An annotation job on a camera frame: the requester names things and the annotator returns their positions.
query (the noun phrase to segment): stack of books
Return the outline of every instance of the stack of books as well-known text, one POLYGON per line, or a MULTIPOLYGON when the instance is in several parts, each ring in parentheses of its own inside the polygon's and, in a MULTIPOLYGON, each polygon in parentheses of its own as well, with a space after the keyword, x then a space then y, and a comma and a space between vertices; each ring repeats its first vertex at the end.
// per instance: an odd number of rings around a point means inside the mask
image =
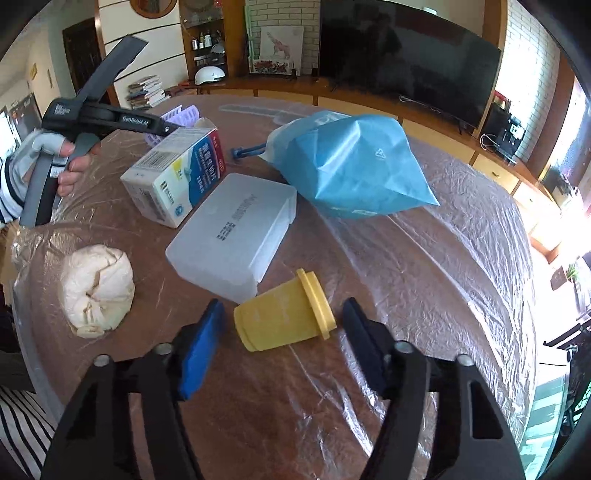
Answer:
POLYGON ((147 110, 164 102, 168 97, 162 88, 160 77, 144 77, 128 86, 127 100, 134 110, 147 110))

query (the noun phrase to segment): television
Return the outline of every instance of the television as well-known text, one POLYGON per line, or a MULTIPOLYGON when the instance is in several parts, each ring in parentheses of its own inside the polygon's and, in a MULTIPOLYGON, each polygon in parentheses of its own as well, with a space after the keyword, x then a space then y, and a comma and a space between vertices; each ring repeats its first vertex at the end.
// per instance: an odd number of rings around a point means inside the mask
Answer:
POLYGON ((414 100, 477 127, 501 51, 448 20, 384 0, 322 0, 319 74, 414 100))

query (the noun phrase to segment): brown tablecloth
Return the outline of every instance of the brown tablecloth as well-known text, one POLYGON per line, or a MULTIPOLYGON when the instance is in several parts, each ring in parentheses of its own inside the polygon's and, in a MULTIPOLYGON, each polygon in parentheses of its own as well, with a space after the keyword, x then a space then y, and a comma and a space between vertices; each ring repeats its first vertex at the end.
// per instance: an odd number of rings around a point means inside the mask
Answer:
MULTIPOLYGON (((218 127, 228 171, 282 181, 258 157, 236 164, 232 147, 264 142, 277 126, 312 106, 223 95, 184 96, 158 107, 197 105, 218 127)), ((424 353, 452 359, 464 352, 491 386, 519 440, 534 388, 535 341, 531 256, 518 210, 507 193, 444 152, 410 140, 440 207, 364 220, 326 218, 298 198, 290 226, 259 292, 314 271, 337 318, 356 297, 370 318, 424 353)), ((195 322, 212 295, 180 279, 164 251, 177 231, 143 218, 121 174, 148 150, 142 135, 116 132, 59 221, 24 232, 18 244, 16 292, 20 322, 30 326, 51 386, 66 403, 91 360, 141 356, 195 322), (116 331, 89 341, 75 337, 57 301, 64 255, 91 244, 124 250, 136 282, 132 310, 116 331)), ((367 388, 341 329, 249 353, 229 324, 210 371, 182 404, 189 438, 207 479, 358 478, 385 412, 367 388)), ((141 424, 139 408, 134 424, 141 424)), ((422 478, 434 430, 430 398, 414 476, 422 478)), ((149 477, 145 445, 141 469, 149 477)))

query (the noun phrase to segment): white brick wall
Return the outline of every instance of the white brick wall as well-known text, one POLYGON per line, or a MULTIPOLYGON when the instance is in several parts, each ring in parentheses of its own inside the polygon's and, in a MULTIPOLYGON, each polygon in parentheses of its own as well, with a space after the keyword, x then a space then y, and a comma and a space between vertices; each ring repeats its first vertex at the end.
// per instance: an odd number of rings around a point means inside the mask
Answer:
POLYGON ((560 50, 517 0, 508 1, 507 35, 497 91, 527 130, 517 156, 527 162, 546 122, 558 77, 560 50))
POLYGON ((286 2, 285 0, 246 0, 251 10, 252 36, 255 57, 261 48, 261 27, 267 25, 303 25, 304 47, 301 72, 310 74, 318 67, 320 46, 320 2, 286 2))

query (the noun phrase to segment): metal screw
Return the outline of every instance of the metal screw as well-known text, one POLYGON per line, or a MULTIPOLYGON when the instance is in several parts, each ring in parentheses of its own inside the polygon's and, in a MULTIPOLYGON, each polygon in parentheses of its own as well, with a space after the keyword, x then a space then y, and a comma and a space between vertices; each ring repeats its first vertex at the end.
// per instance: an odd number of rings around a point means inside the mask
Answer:
POLYGON ((105 365, 109 365, 111 362, 111 358, 109 355, 99 355, 95 358, 94 364, 97 367, 104 367, 105 365))
POLYGON ((458 355, 456 360, 463 367, 471 367, 474 365, 474 360, 472 360, 472 357, 470 355, 466 355, 465 353, 458 355))
POLYGON ((173 346, 170 343, 159 343, 154 347, 156 355, 168 355, 173 351, 173 346))
POLYGON ((413 346, 408 342, 396 342, 394 348, 400 353, 412 353, 413 346))

